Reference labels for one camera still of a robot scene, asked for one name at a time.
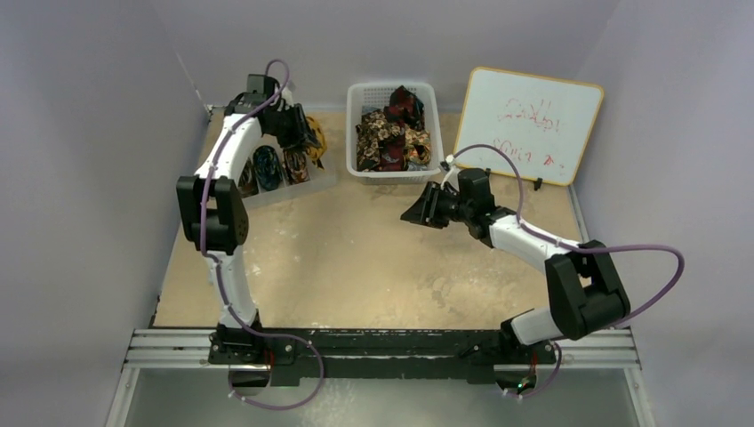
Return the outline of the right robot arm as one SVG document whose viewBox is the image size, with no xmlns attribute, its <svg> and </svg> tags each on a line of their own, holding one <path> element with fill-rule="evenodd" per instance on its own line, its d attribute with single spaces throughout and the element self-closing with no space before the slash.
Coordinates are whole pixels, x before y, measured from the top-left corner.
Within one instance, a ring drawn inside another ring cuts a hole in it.
<svg viewBox="0 0 754 427">
<path fill-rule="evenodd" d="M 601 242 L 580 244 L 527 228 L 515 211 L 495 203 L 489 174 L 482 169 L 462 170 L 456 186 L 428 182 L 400 218 L 434 229 L 462 223 L 474 239 L 515 255 L 543 274 L 547 306 L 501 324 L 499 349 L 509 361 L 523 360 L 537 343 L 578 340 L 630 314 L 630 300 Z"/>
</svg>

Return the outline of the dark red tie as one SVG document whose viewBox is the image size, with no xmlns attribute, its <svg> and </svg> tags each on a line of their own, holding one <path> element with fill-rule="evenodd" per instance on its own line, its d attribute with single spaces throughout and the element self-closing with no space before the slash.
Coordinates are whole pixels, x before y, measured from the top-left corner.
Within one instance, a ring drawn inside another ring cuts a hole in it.
<svg viewBox="0 0 754 427">
<path fill-rule="evenodd" d="M 422 101 L 399 86 L 383 109 L 385 136 L 381 136 L 381 172 L 420 170 L 431 158 L 429 133 Z"/>
</svg>

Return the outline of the rolled blue green tie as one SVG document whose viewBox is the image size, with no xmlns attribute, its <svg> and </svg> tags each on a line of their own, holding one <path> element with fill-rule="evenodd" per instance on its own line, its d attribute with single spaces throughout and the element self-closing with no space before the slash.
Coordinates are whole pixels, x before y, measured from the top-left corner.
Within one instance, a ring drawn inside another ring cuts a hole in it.
<svg viewBox="0 0 754 427">
<path fill-rule="evenodd" d="M 278 189 L 283 182 L 280 158 L 269 145 L 259 146 L 253 152 L 253 168 L 258 184 L 265 191 Z"/>
</svg>

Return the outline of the brown floral tie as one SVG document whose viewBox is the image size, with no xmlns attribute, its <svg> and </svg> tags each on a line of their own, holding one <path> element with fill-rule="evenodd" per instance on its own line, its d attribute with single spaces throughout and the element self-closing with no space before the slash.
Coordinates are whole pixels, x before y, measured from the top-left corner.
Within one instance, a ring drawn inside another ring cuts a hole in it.
<svg viewBox="0 0 754 427">
<path fill-rule="evenodd" d="M 374 110 L 355 126 L 358 172 L 425 170 L 432 159 L 430 132 L 420 117 L 401 117 Z"/>
</svg>

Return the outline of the white plastic basket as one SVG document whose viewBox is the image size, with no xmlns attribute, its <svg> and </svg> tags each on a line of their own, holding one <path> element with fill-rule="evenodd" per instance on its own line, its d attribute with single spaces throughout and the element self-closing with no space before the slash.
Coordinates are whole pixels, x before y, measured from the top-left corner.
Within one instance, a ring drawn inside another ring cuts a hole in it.
<svg viewBox="0 0 754 427">
<path fill-rule="evenodd" d="M 357 131 L 364 107 L 385 107 L 389 96 L 404 86 L 423 103 L 425 124 L 429 128 L 430 159 L 426 170 L 400 172 L 360 172 L 357 170 Z M 354 84 L 348 89 L 345 131 L 345 165 L 348 172 L 365 185 L 423 184 L 441 172 L 445 159 L 434 88 L 423 82 L 384 81 Z"/>
</svg>

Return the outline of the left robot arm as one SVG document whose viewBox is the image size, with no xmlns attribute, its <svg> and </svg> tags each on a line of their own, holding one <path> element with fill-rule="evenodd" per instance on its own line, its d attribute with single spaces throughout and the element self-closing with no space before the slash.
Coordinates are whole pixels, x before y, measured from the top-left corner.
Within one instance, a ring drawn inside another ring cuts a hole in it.
<svg viewBox="0 0 754 427">
<path fill-rule="evenodd" d="M 291 336 L 266 332 L 259 323 L 245 275 L 243 246 L 250 222 L 239 182 L 266 135 L 302 166 L 321 166 L 326 143 L 313 124 L 301 104 L 293 102 L 286 81 L 251 74 L 245 90 L 226 107 L 220 137 L 207 159 L 176 184 L 184 235 L 205 258 L 220 300 L 216 345 L 222 347 L 232 338 L 230 351 L 245 364 L 262 358 L 265 341 Z"/>
</svg>

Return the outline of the rolled pink brown tie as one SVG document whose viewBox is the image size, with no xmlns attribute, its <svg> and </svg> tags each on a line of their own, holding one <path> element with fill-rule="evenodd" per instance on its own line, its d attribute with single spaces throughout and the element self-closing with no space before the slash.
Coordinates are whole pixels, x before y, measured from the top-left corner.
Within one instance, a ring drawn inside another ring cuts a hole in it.
<svg viewBox="0 0 754 427">
<path fill-rule="evenodd" d="M 300 184 L 310 180 L 307 167 L 307 156 L 299 149 L 284 149 L 283 161 L 286 178 L 290 185 Z"/>
</svg>

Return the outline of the whiteboard with yellow frame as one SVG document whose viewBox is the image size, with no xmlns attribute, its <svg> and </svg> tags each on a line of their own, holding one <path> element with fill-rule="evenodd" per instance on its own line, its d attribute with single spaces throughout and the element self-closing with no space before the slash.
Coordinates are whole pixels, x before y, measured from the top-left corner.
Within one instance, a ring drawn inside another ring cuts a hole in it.
<svg viewBox="0 0 754 427">
<path fill-rule="evenodd" d="M 474 68 L 455 163 L 567 187 L 578 173 L 604 98 L 600 85 Z"/>
</svg>

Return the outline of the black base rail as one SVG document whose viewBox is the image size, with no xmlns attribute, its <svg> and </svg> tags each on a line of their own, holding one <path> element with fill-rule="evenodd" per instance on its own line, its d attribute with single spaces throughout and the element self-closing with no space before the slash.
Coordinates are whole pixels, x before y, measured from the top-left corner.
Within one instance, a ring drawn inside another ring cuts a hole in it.
<svg viewBox="0 0 754 427">
<path fill-rule="evenodd" d="M 533 364 L 556 356 L 544 343 L 510 348 L 494 329 L 320 329 L 262 328 L 289 334 L 261 345 L 228 338 L 217 347 L 209 335 L 212 365 L 261 367 L 274 386 L 303 378 L 454 379 L 470 384 L 516 382 Z"/>
</svg>

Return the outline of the aluminium frame rail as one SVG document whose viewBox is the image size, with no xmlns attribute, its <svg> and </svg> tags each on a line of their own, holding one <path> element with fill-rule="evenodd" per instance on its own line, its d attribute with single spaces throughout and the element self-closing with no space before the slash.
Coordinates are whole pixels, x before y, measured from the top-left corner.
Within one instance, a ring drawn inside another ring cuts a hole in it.
<svg viewBox="0 0 754 427">
<path fill-rule="evenodd" d="M 501 323 L 549 306 L 544 262 L 483 248 L 465 225 L 412 228 L 400 211 L 424 184 L 346 185 L 291 202 L 250 200 L 243 256 L 253 302 L 270 334 L 312 341 L 331 378 L 461 379 L 486 383 L 493 366 L 523 366 L 534 350 L 504 344 Z M 135 330 L 106 426 L 126 426 L 136 370 L 252 367 L 220 359 L 211 340 L 216 291 L 182 229 L 151 326 Z"/>
</svg>

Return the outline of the rolled dark striped tie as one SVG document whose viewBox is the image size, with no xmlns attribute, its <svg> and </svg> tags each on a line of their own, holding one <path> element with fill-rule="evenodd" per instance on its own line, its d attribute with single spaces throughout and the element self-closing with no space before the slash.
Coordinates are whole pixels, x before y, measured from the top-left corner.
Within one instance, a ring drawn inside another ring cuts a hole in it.
<svg viewBox="0 0 754 427">
<path fill-rule="evenodd" d="M 259 185 L 252 160 L 248 157 L 238 181 L 238 190 L 242 198 L 251 197 L 259 193 Z"/>
</svg>

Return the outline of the yellow insect-print tie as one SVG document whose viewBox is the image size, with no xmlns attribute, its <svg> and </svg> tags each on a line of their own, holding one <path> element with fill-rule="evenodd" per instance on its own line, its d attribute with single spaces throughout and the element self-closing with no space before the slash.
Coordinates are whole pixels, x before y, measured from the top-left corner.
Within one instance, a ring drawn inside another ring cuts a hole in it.
<svg viewBox="0 0 754 427">
<path fill-rule="evenodd" d="M 324 170 L 322 157 L 327 151 L 327 142 L 320 123 L 312 116 L 306 116 L 309 126 L 309 139 L 305 143 L 306 154 L 319 170 Z"/>
</svg>

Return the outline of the clear plastic organizer tray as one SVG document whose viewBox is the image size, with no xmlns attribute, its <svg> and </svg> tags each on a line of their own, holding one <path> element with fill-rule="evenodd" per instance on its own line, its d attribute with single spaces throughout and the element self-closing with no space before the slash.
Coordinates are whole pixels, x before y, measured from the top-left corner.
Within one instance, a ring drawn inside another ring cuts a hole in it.
<svg viewBox="0 0 754 427">
<path fill-rule="evenodd" d="M 311 160 L 307 156 L 307 167 L 309 170 L 310 180 L 300 184 L 290 185 L 286 178 L 284 161 L 283 161 L 283 149 L 281 149 L 274 138 L 265 136 L 259 142 L 253 145 L 252 153 L 249 158 L 253 161 L 253 152 L 262 145 L 269 145 L 273 147 L 281 162 L 283 172 L 283 182 L 278 189 L 272 191 L 265 191 L 259 184 L 259 193 L 257 195 L 242 198 L 244 205 L 248 208 L 257 208 L 265 205 L 273 205 L 289 200 L 293 200 L 299 197 L 305 197 L 315 194 L 319 191 L 329 189 L 337 182 L 337 173 L 333 166 L 333 162 L 329 155 L 322 157 L 322 162 L 325 167 L 324 170 L 319 170 L 312 164 Z"/>
</svg>

